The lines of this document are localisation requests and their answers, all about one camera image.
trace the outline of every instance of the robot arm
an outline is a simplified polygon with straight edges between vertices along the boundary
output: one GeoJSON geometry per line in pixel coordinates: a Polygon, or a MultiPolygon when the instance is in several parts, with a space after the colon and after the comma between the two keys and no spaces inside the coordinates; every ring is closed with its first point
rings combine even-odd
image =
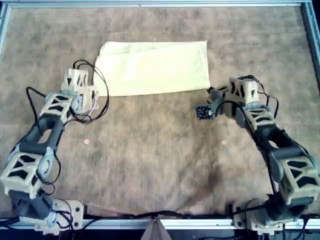
{"type": "Polygon", "coordinates": [[[99,92],[88,84],[88,74],[72,68],[65,71],[61,92],[46,96],[38,120],[11,151],[0,176],[20,221],[34,223],[35,230],[44,234],[68,229],[61,227],[68,221],[59,213],[70,215],[71,228],[82,226],[84,206],[78,201],[51,200],[42,185],[53,186],[57,180],[48,182],[47,178],[54,161],[60,165],[56,151],[65,127],[77,115],[89,118],[97,107],[99,92]],[[47,130],[51,130],[47,140],[40,143],[47,130]]]}
{"type": "MultiPolygon", "coordinates": [[[[229,85],[208,90],[212,104],[195,107],[197,118],[214,120],[225,114],[245,128],[254,140],[268,167],[273,194],[268,200],[255,199],[238,208],[265,208],[246,213],[247,228],[273,234],[280,224],[296,221],[320,192],[318,162],[281,129],[271,109],[258,103],[258,81],[253,76],[230,78],[229,85]]],[[[241,223],[244,216],[234,216],[241,223]]]]}

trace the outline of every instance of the yellow towel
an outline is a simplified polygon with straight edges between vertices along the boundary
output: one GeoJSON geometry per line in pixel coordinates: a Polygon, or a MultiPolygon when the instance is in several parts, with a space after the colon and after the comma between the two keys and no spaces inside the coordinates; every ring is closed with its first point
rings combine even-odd
{"type": "MultiPolygon", "coordinates": [[[[95,66],[108,84],[110,96],[162,94],[210,86],[207,41],[106,42],[95,66]]],[[[95,73],[99,95],[106,86],[95,73]]]]}

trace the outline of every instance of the wire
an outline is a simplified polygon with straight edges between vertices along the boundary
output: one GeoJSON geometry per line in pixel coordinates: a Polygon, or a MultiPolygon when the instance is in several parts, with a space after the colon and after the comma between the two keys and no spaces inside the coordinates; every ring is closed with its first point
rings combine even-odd
{"type": "Polygon", "coordinates": [[[39,126],[39,122],[38,122],[38,114],[37,114],[37,111],[36,111],[36,108],[35,108],[35,105],[34,105],[34,102],[32,101],[32,98],[31,98],[31,95],[30,95],[30,90],[34,91],[36,94],[42,96],[42,97],[46,97],[45,94],[39,92],[38,90],[34,89],[33,87],[31,86],[27,86],[25,88],[25,93],[26,93],[26,96],[28,97],[28,100],[29,100],[29,104],[32,108],[32,112],[33,112],[33,117],[34,117],[34,123],[37,124],[37,127],[39,129],[39,131],[41,132],[41,129],[40,129],[40,126],[39,126]]]}
{"type": "Polygon", "coordinates": [[[74,226],[73,226],[73,221],[74,221],[74,218],[72,217],[72,214],[68,211],[61,211],[61,210],[57,210],[55,211],[57,214],[60,214],[67,222],[68,222],[68,225],[67,226],[61,226],[61,224],[59,222],[57,222],[58,226],[61,228],[61,229],[68,229],[70,228],[72,231],[74,230],[74,226]]]}
{"type": "Polygon", "coordinates": [[[261,91],[258,91],[258,94],[263,94],[266,96],[266,105],[268,106],[269,105],[269,98],[272,98],[272,99],[275,99],[276,101],[276,106],[275,106],[275,110],[274,110],[274,119],[276,119],[277,115],[278,115],[278,109],[279,109],[279,100],[275,97],[275,96],[271,96],[269,94],[266,93],[265,91],[265,86],[262,84],[262,82],[260,82],[255,76],[253,75],[248,75],[248,76],[243,76],[239,79],[244,79],[244,78],[249,78],[249,79],[252,79],[253,81],[255,81],[257,84],[259,84],[262,88],[262,92],[261,91]]]}
{"type": "Polygon", "coordinates": [[[12,230],[12,229],[15,229],[15,228],[13,228],[13,227],[11,227],[9,225],[12,225],[12,224],[15,224],[15,223],[18,223],[18,222],[20,222],[19,217],[15,216],[15,217],[9,218],[7,220],[0,221],[0,227],[12,230]]]}
{"type": "Polygon", "coordinates": [[[55,177],[55,179],[54,179],[53,181],[47,181],[47,180],[43,179],[43,178],[40,176],[40,174],[38,173],[38,171],[36,172],[39,180],[40,180],[44,185],[48,185],[48,186],[50,185],[50,186],[52,186],[52,192],[50,192],[50,193],[44,192],[44,194],[47,195],[47,196],[52,195],[52,194],[56,191],[56,187],[55,187],[54,183],[58,180],[58,178],[59,178],[59,176],[60,176],[60,174],[61,174],[61,168],[62,168],[61,162],[60,162],[60,160],[59,160],[59,158],[58,158],[58,156],[57,156],[56,151],[53,152],[53,155],[54,155],[54,159],[55,159],[56,162],[58,163],[58,167],[59,167],[59,169],[58,169],[58,174],[57,174],[57,176],[55,177]]]}
{"type": "Polygon", "coordinates": [[[303,216],[303,226],[302,226],[302,229],[301,229],[299,235],[298,235],[295,239],[293,239],[293,240],[299,240],[301,236],[302,236],[302,240],[305,239],[306,226],[307,226],[307,224],[308,224],[309,219],[310,219],[310,216],[309,216],[309,215],[304,215],[304,216],[303,216]]]}
{"type": "Polygon", "coordinates": [[[286,240],[286,225],[282,224],[282,240],[286,240]]]}
{"type": "Polygon", "coordinates": [[[98,114],[98,116],[96,116],[95,118],[93,118],[91,120],[91,122],[95,121],[95,120],[98,120],[100,119],[103,115],[106,114],[108,108],[109,108],[109,104],[110,104],[110,95],[109,95],[109,88],[108,88],[108,85],[107,85],[107,82],[106,82],[106,79],[103,75],[103,73],[101,72],[101,70],[99,68],[97,68],[96,66],[94,66],[93,64],[91,64],[90,62],[88,62],[87,60],[84,60],[84,59],[80,59],[80,60],[77,60],[73,63],[73,68],[75,69],[76,68],[76,65],[77,63],[79,62],[84,62],[84,63],[81,63],[78,65],[77,69],[80,68],[80,66],[85,66],[85,65],[88,65],[92,68],[92,81],[93,81],[93,77],[94,77],[94,73],[96,73],[99,78],[103,81],[104,85],[105,85],[105,88],[106,88],[106,92],[107,92],[107,96],[106,96],[106,102],[105,102],[105,105],[103,106],[101,112],[98,114]]]}

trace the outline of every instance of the aluminum frame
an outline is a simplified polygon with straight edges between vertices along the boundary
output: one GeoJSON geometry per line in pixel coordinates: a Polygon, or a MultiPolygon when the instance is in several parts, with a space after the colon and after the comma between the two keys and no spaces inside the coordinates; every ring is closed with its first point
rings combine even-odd
{"type": "MultiPolygon", "coordinates": [[[[7,0],[0,9],[0,54],[6,37],[6,30],[10,20],[12,8],[133,8],[133,7],[281,7],[301,6],[301,13],[309,41],[314,71],[320,90],[320,32],[315,17],[312,0],[7,0]]],[[[99,220],[87,229],[104,230],[136,230],[146,229],[148,219],[114,219],[99,220]]],[[[231,219],[162,219],[167,230],[235,230],[231,219]]],[[[17,229],[33,229],[33,224],[18,222],[12,225],[17,229]]],[[[302,219],[287,223],[285,229],[298,230],[303,226],[302,219]]],[[[311,219],[306,229],[320,229],[320,219],[311,219]]]]}
{"type": "MultiPolygon", "coordinates": [[[[83,220],[83,226],[91,219],[83,220]]],[[[167,230],[236,230],[232,219],[162,219],[163,226],[167,230]]],[[[143,230],[150,223],[149,219],[104,219],[98,220],[86,229],[88,230],[143,230]]],[[[32,230],[34,224],[26,222],[17,222],[11,227],[15,229],[32,230]]],[[[300,230],[303,227],[303,220],[289,222],[285,224],[286,230],[300,230]]],[[[320,219],[310,219],[306,229],[319,230],[320,219]]]]}

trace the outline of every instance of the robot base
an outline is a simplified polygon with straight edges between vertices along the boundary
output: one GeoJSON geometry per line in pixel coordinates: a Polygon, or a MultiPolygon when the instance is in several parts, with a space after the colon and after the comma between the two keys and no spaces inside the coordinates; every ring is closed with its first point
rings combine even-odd
{"type": "MultiPolygon", "coordinates": [[[[262,206],[265,203],[263,199],[253,199],[248,202],[236,202],[232,206],[233,212],[240,211],[246,208],[253,208],[257,206],[262,206]]],[[[282,224],[270,224],[264,225],[261,223],[259,218],[259,212],[264,211],[264,209],[257,209],[252,211],[247,211],[239,213],[233,216],[233,225],[237,229],[249,229],[256,231],[258,235],[270,234],[274,235],[275,231],[281,231],[283,229],[282,224]]]]}
{"type": "MultiPolygon", "coordinates": [[[[66,211],[71,213],[73,221],[72,226],[74,230],[79,230],[83,225],[83,216],[84,216],[84,205],[76,200],[61,200],[61,199],[53,199],[53,207],[54,211],[66,211]]],[[[36,232],[42,232],[43,235],[53,234],[59,235],[61,231],[70,230],[71,227],[60,228],[57,222],[62,226],[68,226],[68,221],[59,213],[55,213],[52,211],[51,213],[56,214],[54,224],[52,226],[48,226],[46,220],[39,220],[29,217],[20,217],[20,221],[33,223],[34,230],[36,232]]]]}

